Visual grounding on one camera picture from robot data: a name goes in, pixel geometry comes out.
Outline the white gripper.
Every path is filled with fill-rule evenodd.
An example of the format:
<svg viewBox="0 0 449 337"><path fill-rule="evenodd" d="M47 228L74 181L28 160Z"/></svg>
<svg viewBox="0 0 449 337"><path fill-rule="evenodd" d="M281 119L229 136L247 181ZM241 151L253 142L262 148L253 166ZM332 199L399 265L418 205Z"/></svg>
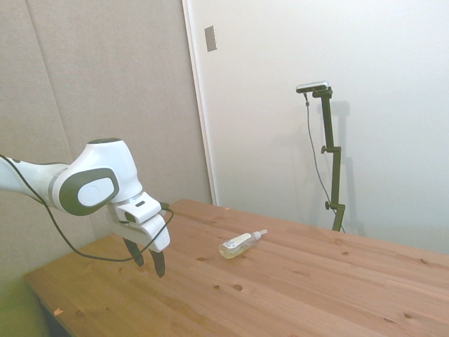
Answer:
<svg viewBox="0 0 449 337"><path fill-rule="evenodd" d="M145 263L138 244L149 245L154 269L158 277L162 278L166 273L163 250L170 244L170 235L163 218L166 211L162 211L160 206L154 208L135 204L110 204L107 210L113 222L113 232L124 238L126 248L136 265L142 267Z"/></svg>

